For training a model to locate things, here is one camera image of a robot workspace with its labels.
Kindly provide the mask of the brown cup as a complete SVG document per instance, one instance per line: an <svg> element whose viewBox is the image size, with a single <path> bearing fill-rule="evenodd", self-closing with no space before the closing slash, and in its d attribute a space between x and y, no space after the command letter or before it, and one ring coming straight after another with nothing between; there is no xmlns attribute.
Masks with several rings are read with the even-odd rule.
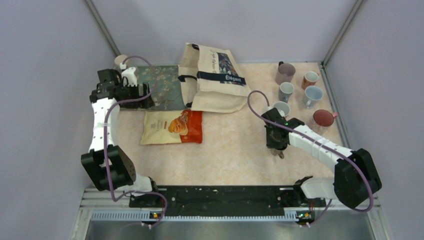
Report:
<svg viewBox="0 0 424 240"><path fill-rule="evenodd" d="M279 157L280 159L284 159L284 158L285 158L284 150L271 148L271 149L270 149L270 152L271 152L271 154L272 154L274 157Z"/></svg>

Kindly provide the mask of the pink cup off tray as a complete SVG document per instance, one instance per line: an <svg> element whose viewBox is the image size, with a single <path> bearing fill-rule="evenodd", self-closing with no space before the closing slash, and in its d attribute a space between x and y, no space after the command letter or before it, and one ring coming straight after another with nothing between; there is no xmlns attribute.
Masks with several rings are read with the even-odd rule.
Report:
<svg viewBox="0 0 424 240"><path fill-rule="evenodd" d="M307 126L319 135L322 135L330 126L333 125L339 116L337 112L331 112L324 109L316 110L310 118Z"/></svg>

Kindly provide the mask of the clear grey tumbler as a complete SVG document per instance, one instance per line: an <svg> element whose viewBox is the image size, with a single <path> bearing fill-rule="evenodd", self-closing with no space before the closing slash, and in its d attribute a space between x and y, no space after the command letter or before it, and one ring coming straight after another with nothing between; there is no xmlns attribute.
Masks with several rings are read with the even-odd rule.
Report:
<svg viewBox="0 0 424 240"><path fill-rule="evenodd" d="M310 85L304 90L301 103L306 109L311 109L324 96L323 90L315 85Z"/></svg>

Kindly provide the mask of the lilac mug black handle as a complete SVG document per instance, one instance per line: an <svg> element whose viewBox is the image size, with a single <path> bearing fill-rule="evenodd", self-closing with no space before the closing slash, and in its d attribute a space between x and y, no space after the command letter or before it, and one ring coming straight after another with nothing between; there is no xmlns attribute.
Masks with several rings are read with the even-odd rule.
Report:
<svg viewBox="0 0 424 240"><path fill-rule="evenodd" d="M286 63L284 61L280 61L278 63L278 68L275 76L275 82L278 85L282 83L290 83L296 73L296 68L294 65L290 63Z"/></svg>

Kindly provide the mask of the salmon pink mug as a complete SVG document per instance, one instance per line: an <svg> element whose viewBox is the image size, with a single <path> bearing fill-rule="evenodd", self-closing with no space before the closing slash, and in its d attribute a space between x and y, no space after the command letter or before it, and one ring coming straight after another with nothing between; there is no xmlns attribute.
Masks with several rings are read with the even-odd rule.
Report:
<svg viewBox="0 0 424 240"><path fill-rule="evenodd" d="M301 88L305 90L309 86L313 86L320 79L320 74L315 71L308 71L304 74Z"/></svg>

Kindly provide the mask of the beige canvas tote bag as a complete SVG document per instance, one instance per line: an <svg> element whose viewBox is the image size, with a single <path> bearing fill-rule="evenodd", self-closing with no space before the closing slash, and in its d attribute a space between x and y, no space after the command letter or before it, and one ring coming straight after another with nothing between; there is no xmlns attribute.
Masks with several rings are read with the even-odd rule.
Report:
<svg viewBox="0 0 424 240"><path fill-rule="evenodd" d="M230 50L195 43L185 45L178 80L183 103L193 111L238 112L251 92Z"/></svg>

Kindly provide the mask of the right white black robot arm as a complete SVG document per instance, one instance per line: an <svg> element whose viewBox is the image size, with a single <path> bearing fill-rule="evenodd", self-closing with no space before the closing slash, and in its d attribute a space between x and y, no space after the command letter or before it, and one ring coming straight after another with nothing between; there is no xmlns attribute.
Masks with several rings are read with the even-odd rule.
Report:
<svg viewBox="0 0 424 240"><path fill-rule="evenodd" d="M382 182L371 154L360 148L340 146L310 129L297 118L286 119L276 108L260 118L265 123L266 146L278 152L288 146L302 149L333 172L332 177L306 177L293 192L299 206L307 206L315 198L336 199L356 209L382 188Z"/></svg>

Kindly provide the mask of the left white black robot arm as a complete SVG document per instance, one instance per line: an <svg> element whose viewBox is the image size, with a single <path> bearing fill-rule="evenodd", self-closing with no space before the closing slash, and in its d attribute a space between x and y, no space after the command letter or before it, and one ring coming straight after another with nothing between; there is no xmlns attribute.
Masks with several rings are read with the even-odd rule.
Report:
<svg viewBox="0 0 424 240"><path fill-rule="evenodd" d="M99 70L99 83L89 100L93 110L92 139L81 164L98 191L110 189L141 194L149 207L160 202L160 193L148 176L137 174L134 163L119 146L118 116L121 109L148 109L154 105L150 86L138 83L138 69Z"/></svg>

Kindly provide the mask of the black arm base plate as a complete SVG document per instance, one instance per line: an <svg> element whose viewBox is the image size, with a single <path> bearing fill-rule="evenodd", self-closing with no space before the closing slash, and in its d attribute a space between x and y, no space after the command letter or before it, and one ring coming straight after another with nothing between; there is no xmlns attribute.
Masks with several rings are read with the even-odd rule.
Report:
<svg viewBox="0 0 424 240"><path fill-rule="evenodd" d="M167 217L271 217L289 208L318 208L298 185L160 185L159 195L131 196L130 208L165 209Z"/></svg>

